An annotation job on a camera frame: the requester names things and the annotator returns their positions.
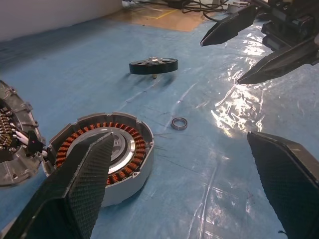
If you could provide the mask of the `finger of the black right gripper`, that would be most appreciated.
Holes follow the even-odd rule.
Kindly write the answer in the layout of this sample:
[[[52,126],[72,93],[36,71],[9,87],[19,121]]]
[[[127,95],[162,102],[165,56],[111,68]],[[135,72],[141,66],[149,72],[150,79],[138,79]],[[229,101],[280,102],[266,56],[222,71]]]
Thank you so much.
[[[255,66],[246,72],[238,84],[259,84],[305,65],[315,65],[319,62],[319,42],[313,36],[294,47],[286,46],[261,59]]]
[[[257,8],[251,4],[215,23],[202,38],[200,45],[222,44],[251,26],[255,20]]]

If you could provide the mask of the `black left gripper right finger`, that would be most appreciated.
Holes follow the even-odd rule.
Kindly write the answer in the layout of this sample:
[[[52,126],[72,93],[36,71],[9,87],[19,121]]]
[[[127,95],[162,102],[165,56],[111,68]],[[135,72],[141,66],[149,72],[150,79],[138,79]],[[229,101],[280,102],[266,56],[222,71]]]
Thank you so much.
[[[319,162],[301,144],[247,134],[266,197],[290,239],[319,237]]]

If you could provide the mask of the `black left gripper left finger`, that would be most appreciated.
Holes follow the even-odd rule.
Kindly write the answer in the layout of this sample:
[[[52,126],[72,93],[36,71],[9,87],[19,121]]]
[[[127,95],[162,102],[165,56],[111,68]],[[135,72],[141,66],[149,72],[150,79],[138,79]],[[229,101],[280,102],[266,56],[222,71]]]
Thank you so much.
[[[76,144],[0,237],[90,238],[105,194],[113,145],[110,132]]]

